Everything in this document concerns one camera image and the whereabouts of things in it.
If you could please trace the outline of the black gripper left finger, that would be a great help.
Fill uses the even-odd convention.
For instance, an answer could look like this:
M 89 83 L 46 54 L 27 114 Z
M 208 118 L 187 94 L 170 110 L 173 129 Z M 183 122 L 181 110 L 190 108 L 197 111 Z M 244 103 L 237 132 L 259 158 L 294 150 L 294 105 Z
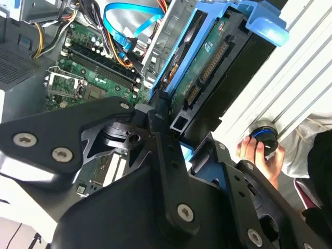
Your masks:
M 126 176 L 141 166 L 155 133 L 172 138 L 167 93 L 157 92 L 148 106 L 143 112 L 114 96 L 3 123 L 1 174 L 60 192 L 89 159 L 122 147 L 132 157 Z

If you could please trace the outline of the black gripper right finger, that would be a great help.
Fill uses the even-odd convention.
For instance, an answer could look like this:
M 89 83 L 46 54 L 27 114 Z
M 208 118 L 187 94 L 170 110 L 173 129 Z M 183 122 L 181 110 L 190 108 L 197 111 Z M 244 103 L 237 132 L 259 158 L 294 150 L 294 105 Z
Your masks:
M 208 167 L 210 180 L 217 179 L 228 196 L 231 217 L 242 248 L 274 248 L 260 219 L 271 217 L 278 227 L 280 248 L 327 248 L 282 195 L 249 161 L 233 165 L 227 148 L 211 140 L 215 163 Z

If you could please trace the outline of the person's bare hand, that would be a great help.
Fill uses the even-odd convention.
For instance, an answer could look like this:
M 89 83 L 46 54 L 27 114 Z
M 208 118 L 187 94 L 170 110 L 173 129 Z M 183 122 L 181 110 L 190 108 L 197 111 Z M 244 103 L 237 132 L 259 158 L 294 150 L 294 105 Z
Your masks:
M 254 137 L 246 136 L 238 145 L 236 156 L 248 160 L 264 175 L 264 177 L 278 189 L 278 177 L 285 157 L 285 149 L 278 146 L 274 155 L 268 160 L 265 159 L 265 145 L 258 142 Z

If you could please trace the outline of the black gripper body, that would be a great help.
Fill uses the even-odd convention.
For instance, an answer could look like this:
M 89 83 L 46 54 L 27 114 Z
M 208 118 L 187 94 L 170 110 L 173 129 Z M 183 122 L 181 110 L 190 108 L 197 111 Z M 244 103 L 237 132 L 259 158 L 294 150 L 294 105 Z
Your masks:
M 238 243 L 229 196 L 241 173 L 224 162 L 210 179 L 188 174 L 179 143 L 157 132 L 141 166 L 74 204 L 52 248 L 225 248 Z

